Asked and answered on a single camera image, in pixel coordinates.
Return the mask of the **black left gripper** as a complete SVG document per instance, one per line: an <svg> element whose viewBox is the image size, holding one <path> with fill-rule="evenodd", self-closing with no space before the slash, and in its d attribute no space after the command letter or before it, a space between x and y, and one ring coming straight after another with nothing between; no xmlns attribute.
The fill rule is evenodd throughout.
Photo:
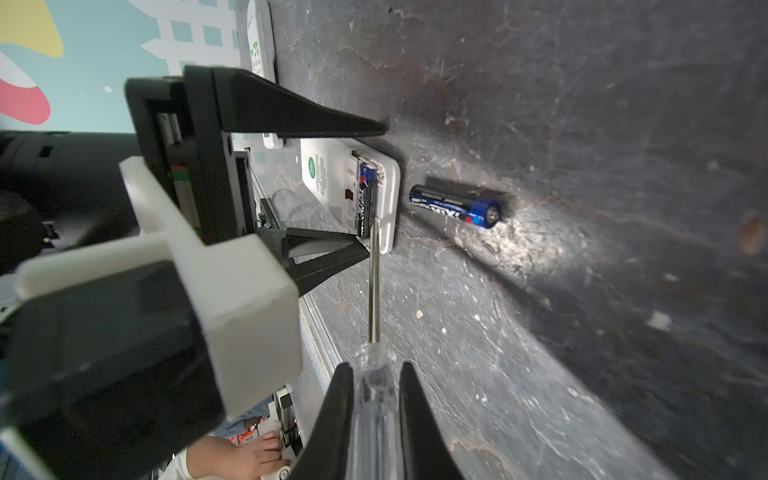
<svg viewBox="0 0 768 480"><path fill-rule="evenodd" d="M124 92L145 163L206 245L255 232L245 152L231 133L357 138L387 131L242 68L191 66L176 76L130 78ZM300 297L370 256L354 234L259 228L257 235Z"/></svg>

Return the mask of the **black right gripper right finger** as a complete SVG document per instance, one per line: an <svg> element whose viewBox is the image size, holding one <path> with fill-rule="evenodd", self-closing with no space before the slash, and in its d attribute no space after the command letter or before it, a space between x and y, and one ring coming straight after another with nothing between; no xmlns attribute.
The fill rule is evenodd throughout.
<svg viewBox="0 0 768 480"><path fill-rule="evenodd" d="M415 366L404 362L399 379L399 412L406 479L463 480L448 451Z"/></svg>

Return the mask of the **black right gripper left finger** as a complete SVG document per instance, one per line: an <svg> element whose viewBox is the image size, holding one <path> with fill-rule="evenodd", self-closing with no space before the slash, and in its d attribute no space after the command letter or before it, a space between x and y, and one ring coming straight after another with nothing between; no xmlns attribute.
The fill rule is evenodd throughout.
<svg viewBox="0 0 768 480"><path fill-rule="evenodd" d="M346 478L353 408L354 371L344 362L334 371L312 433L288 480Z"/></svg>

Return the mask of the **white remote with batteries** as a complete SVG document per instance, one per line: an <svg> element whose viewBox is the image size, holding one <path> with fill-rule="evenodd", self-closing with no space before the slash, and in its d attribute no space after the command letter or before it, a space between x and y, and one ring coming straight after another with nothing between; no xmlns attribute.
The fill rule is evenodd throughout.
<svg viewBox="0 0 768 480"><path fill-rule="evenodd" d="M378 188L374 222L380 222L383 254L394 247L395 225L400 199L399 164L352 138L311 138L300 141L301 173L304 185L325 206L347 233L356 235L358 165L377 169Z"/></svg>

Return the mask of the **clear handle screwdriver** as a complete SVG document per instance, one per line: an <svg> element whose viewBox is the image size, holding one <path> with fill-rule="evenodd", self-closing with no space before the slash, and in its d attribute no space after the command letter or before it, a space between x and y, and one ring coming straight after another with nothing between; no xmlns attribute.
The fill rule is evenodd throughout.
<svg viewBox="0 0 768 480"><path fill-rule="evenodd" d="M403 477L395 357L381 339L380 222L370 230L368 342L354 359L348 479Z"/></svg>

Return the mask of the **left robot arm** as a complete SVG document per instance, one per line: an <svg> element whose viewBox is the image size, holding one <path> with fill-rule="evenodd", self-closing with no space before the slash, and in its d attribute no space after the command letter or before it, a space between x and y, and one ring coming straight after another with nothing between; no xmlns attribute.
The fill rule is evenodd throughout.
<svg viewBox="0 0 768 480"><path fill-rule="evenodd" d="M293 281L306 293L368 257L348 234L290 229L270 234L255 224L235 133L287 138L374 137L377 121L314 103L243 69L187 67L173 77L132 78L125 89L131 134L5 131L1 189L40 217L1 224L2 270L36 255L46 241L62 249L98 245L139 228L119 169L143 158L182 212L197 241L181 269L216 287L267 292Z"/></svg>

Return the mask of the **white remote with green buttons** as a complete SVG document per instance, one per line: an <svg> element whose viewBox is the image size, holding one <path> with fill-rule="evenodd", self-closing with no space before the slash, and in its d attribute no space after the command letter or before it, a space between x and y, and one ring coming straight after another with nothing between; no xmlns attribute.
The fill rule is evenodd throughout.
<svg viewBox="0 0 768 480"><path fill-rule="evenodd" d="M246 34L251 71L276 83L276 52L270 6L265 0L250 0L246 11Z"/></svg>

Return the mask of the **person's hand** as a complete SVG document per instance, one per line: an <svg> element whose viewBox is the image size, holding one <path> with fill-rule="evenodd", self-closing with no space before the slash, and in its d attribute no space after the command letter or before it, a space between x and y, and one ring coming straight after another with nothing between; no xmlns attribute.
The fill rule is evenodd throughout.
<svg viewBox="0 0 768 480"><path fill-rule="evenodd" d="M241 446L224 438L204 436L187 448L186 466L195 479L260 479L292 464L282 451L282 438L277 432Z"/></svg>

